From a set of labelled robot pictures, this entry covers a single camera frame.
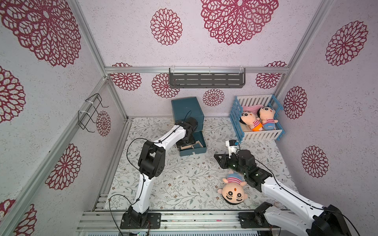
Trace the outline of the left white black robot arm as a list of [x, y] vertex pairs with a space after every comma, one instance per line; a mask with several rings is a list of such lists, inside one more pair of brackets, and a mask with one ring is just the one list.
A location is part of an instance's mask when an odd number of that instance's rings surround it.
[[154, 181], [164, 170], [167, 151], [178, 142], [188, 144], [197, 126], [197, 120], [189, 117], [175, 123], [166, 134], [157, 140], [145, 140], [138, 160], [140, 176], [135, 203], [129, 207], [132, 213], [137, 215], [147, 213]]

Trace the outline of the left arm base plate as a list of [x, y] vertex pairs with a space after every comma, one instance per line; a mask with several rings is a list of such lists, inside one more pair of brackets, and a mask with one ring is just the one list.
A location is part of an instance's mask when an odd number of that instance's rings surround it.
[[121, 220], [120, 229], [159, 229], [161, 213], [125, 213]]

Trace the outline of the wooden brooch box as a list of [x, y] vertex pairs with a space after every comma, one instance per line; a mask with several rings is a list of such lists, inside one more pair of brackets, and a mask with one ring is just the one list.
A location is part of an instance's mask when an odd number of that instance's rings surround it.
[[195, 148], [195, 144], [180, 146], [180, 150], [194, 149], [194, 148]]
[[192, 148], [193, 149], [196, 149], [196, 148], [203, 148], [203, 144], [200, 142], [200, 141], [196, 141], [194, 144], [192, 144]]

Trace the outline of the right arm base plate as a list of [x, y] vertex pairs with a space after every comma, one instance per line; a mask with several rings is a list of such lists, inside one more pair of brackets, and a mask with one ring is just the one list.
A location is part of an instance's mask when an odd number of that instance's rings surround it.
[[271, 228], [262, 213], [240, 212], [238, 213], [238, 219], [242, 229]]

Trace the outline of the teal drawer cabinet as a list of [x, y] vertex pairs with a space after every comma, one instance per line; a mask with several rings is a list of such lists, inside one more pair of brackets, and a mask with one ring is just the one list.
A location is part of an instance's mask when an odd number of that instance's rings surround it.
[[206, 153], [207, 145], [205, 143], [203, 137], [203, 123], [204, 123], [204, 113], [201, 109], [201, 106], [198, 102], [196, 97], [187, 97], [187, 98], [180, 98], [174, 99], [171, 101], [172, 105], [172, 112], [175, 122], [185, 121], [189, 117], [193, 117], [197, 120], [198, 126], [196, 131], [193, 133], [195, 142], [200, 141], [203, 144], [203, 148], [196, 148], [196, 149], [186, 149], [180, 150], [180, 156], [189, 156], [193, 154], [202, 154]]

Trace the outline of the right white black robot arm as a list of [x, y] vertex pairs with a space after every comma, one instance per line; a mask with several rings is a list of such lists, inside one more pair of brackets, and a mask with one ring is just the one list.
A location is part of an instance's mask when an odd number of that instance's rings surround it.
[[263, 202], [254, 210], [256, 222], [267, 222], [297, 236], [351, 235], [350, 221], [337, 207], [318, 204], [285, 186], [249, 150], [232, 149], [228, 154], [215, 154], [214, 158], [222, 169], [229, 170], [223, 178], [224, 187], [218, 190], [228, 204], [243, 203], [248, 198], [244, 187], [249, 185], [291, 210], [286, 213]]

